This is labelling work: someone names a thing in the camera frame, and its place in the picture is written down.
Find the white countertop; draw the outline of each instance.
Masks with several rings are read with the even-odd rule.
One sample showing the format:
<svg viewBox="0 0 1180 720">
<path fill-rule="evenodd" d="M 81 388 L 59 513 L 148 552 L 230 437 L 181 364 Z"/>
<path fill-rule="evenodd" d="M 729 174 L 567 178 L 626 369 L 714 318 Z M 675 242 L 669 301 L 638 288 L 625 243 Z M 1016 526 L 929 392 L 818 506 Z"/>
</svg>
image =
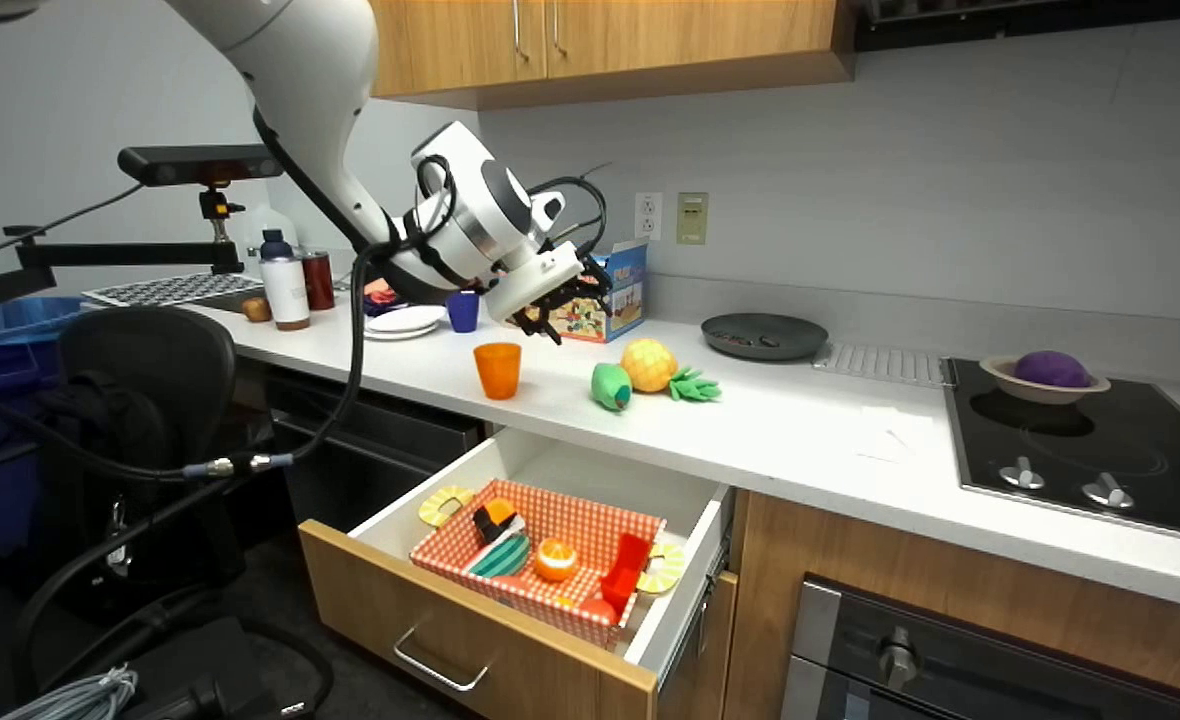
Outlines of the white countertop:
<svg viewBox="0 0 1180 720">
<path fill-rule="evenodd" d="M 310 318 L 304 334 L 230 313 L 205 318 L 219 319 L 253 361 L 329 379 L 347 371 L 347 313 Z M 593 364 L 621 361 L 636 335 L 665 342 L 724 395 L 714 403 L 631 395 L 621 415 L 594 407 Z M 481 342 L 523 343 L 516 400 L 481 395 L 473 371 Z M 1180 603 L 1177 532 L 958 490 L 938 385 L 744 364 L 708 352 L 694 324 L 644 319 L 617 343 L 555 349 L 516 328 L 365 343 L 365 388 Z"/>
</svg>

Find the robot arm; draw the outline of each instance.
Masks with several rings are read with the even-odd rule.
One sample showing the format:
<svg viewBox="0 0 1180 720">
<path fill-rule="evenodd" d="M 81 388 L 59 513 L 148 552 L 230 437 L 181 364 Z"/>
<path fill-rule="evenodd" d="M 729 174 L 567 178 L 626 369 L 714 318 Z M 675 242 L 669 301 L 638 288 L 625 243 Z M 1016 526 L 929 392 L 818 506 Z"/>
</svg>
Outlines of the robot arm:
<svg viewBox="0 0 1180 720">
<path fill-rule="evenodd" d="M 347 174 L 345 149 L 377 72 L 368 0 L 168 6 L 237 64 L 273 158 L 356 253 L 385 262 L 399 297 L 483 288 L 487 318 L 507 319 L 584 273 L 570 243 L 541 248 L 558 195 L 528 195 L 463 124 L 417 149 L 427 195 L 405 218 Z"/>
</svg>

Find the green toy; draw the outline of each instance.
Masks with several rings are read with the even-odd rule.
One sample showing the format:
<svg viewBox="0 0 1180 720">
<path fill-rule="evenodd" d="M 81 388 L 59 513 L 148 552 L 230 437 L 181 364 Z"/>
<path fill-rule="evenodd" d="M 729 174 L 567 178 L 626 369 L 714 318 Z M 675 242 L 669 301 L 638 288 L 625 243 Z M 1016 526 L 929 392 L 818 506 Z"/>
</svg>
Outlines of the green toy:
<svg viewBox="0 0 1180 720">
<path fill-rule="evenodd" d="M 714 379 L 698 375 L 694 369 L 679 369 L 669 385 L 671 400 L 712 403 L 721 395 Z"/>
<path fill-rule="evenodd" d="M 631 379 L 621 364 L 593 369 L 593 400 L 609 411 L 625 411 L 631 400 Z"/>
</svg>

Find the wooden drawer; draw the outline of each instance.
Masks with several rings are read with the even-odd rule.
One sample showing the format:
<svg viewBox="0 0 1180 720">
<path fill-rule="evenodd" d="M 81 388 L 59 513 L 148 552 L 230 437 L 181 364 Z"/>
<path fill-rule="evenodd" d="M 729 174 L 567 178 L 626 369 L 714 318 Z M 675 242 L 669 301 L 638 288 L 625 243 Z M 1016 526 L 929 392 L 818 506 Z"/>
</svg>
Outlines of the wooden drawer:
<svg viewBox="0 0 1180 720">
<path fill-rule="evenodd" d="M 598 648 L 417 568 L 406 552 L 427 536 L 419 502 L 443 486 L 481 490 L 497 478 L 665 517 L 665 532 L 684 536 L 679 589 L 638 603 L 625 640 Z M 317 519 L 298 526 L 298 536 L 320 621 L 473 714 L 625 720 L 655 718 L 724 552 L 724 507 L 721 486 L 498 431 L 347 536 Z"/>
</svg>

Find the oven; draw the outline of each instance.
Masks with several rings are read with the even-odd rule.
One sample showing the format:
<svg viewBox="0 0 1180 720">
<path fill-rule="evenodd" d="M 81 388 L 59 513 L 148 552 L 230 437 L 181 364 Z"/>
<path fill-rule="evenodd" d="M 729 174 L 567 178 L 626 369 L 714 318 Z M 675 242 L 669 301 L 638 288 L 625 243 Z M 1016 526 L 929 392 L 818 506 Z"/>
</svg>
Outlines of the oven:
<svg viewBox="0 0 1180 720">
<path fill-rule="evenodd" d="M 338 403 L 345 385 L 273 369 L 273 446 L 298 450 Z M 295 463 L 286 506 L 295 519 L 351 527 L 475 450 L 487 427 L 473 415 L 359 392 L 325 446 Z"/>
<path fill-rule="evenodd" d="M 784 720 L 1180 720 L 1180 694 L 805 582 Z"/>
</svg>

